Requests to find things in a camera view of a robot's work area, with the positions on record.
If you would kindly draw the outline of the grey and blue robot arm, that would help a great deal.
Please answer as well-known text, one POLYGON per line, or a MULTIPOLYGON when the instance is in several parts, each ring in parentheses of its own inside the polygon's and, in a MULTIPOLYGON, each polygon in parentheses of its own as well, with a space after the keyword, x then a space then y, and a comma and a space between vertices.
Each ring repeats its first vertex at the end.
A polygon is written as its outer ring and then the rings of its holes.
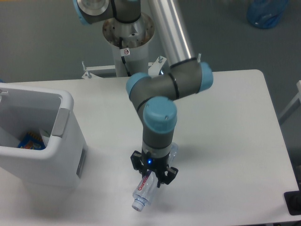
POLYGON ((151 170, 159 185, 170 184, 178 173, 167 162, 177 122, 174 101, 213 84, 211 68, 198 62, 192 51, 179 2, 149 1, 153 27, 145 21, 139 0, 76 0, 73 4, 83 24, 103 22, 105 38, 118 50, 116 70, 128 77, 126 90, 143 124, 142 150, 131 155, 133 168, 142 175, 151 170), (141 57, 130 64, 133 50, 145 46, 153 31, 160 34, 170 66, 169 73, 155 77, 148 75, 148 63, 141 57))

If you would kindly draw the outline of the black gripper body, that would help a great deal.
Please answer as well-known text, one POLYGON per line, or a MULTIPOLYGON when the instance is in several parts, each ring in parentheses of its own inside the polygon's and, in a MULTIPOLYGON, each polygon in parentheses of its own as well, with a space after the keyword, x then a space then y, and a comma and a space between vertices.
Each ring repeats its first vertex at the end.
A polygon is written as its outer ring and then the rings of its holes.
POLYGON ((142 152, 142 163, 146 169, 155 172, 158 180, 164 180, 165 172, 167 171, 169 153, 164 157, 151 157, 150 152, 142 152))

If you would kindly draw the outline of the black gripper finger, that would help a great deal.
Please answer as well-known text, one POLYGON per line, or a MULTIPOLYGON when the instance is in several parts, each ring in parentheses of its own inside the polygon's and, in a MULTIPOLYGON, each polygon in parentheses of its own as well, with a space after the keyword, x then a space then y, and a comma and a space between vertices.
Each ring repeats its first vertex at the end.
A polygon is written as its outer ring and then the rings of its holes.
POLYGON ((166 171, 158 171, 156 172, 156 176, 158 179, 157 188, 160 188, 162 184, 169 185, 177 176, 178 169, 175 167, 167 167, 166 171))
POLYGON ((142 162, 142 154, 138 151, 134 151, 130 156, 131 163, 134 170, 139 171, 142 177, 144 177, 148 171, 147 167, 142 162))

